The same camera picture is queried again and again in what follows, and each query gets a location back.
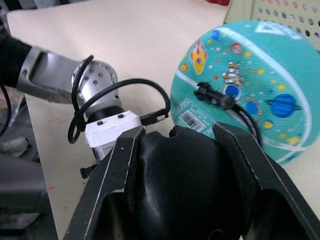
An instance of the barcode sticker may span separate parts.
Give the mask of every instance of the barcode sticker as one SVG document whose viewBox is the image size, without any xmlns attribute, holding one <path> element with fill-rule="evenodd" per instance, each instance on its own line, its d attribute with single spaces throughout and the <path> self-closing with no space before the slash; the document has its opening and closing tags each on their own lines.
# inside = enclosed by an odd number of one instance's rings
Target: barcode sticker
<svg viewBox="0 0 320 240">
<path fill-rule="evenodd" d="M 186 98 L 185 100 L 183 100 L 182 103 L 180 103 L 177 107 L 176 107 L 176 113 L 180 113 L 185 107 L 187 107 L 190 103 L 191 103 L 191 99 L 190 98 Z"/>
<path fill-rule="evenodd" d="M 200 132 L 205 129 L 205 125 L 189 110 L 187 110 L 180 117 L 180 120 L 187 124 L 191 129 Z"/>
</svg>

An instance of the red object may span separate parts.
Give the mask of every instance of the red object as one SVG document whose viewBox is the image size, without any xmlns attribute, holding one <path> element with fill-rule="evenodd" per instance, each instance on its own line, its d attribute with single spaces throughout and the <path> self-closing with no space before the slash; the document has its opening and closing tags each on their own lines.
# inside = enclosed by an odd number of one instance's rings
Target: red object
<svg viewBox="0 0 320 240">
<path fill-rule="evenodd" d="M 230 0 L 206 0 L 209 3 L 220 4 L 220 5 L 228 5 Z"/>
</svg>

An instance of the black connector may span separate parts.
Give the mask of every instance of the black connector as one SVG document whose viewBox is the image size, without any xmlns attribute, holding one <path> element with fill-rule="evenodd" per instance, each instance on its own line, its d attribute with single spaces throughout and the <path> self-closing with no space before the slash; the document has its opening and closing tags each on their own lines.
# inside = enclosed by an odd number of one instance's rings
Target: black connector
<svg viewBox="0 0 320 240">
<path fill-rule="evenodd" d="M 194 91 L 194 94 L 200 101 L 209 100 L 213 105 L 221 106 L 225 110 L 232 109 L 236 104 L 233 96 L 223 95 L 211 88 L 207 82 L 199 82 L 197 86 L 199 88 Z"/>
<path fill-rule="evenodd" d="M 143 126 L 148 126 L 162 121 L 168 117 L 168 112 L 166 109 L 162 108 L 159 111 L 150 112 L 147 115 L 140 117 L 141 124 Z"/>
</svg>

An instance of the perforated basket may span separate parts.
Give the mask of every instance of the perforated basket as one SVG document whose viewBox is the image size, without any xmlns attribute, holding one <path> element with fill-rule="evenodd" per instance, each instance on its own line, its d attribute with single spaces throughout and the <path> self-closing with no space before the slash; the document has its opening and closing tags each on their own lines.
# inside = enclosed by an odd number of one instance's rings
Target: perforated basket
<svg viewBox="0 0 320 240">
<path fill-rule="evenodd" d="M 320 51 L 320 0 L 231 0 L 224 22 L 279 23 L 307 36 Z"/>
</svg>

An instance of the table surface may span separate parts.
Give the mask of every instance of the table surface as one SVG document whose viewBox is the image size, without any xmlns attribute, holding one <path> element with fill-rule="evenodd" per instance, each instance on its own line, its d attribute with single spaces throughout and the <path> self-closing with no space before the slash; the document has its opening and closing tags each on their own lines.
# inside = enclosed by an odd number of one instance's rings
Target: table surface
<svg viewBox="0 0 320 240">
<path fill-rule="evenodd" d="M 71 59 L 95 59 L 111 64 L 119 80 L 141 77 L 159 83 L 168 93 L 176 69 L 190 45 L 223 23 L 227 7 L 205 0 L 94 0 L 41 10 L 11 12 L 12 36 Z M 121 88 L 125 110 L 139 115 L 164 103 L 146 86 Z M 59 239 L 63 239 L 86 181 L 79 169 L 95 163 L 84 135 L 69 144 L 71 105 L 48 103 L 27 96 L 31 122 Z M 166 119 L 147 127 L 167 136 Z M 313 211 L 320 218 L 320 142 L 285 166 Z"/>
</svg>

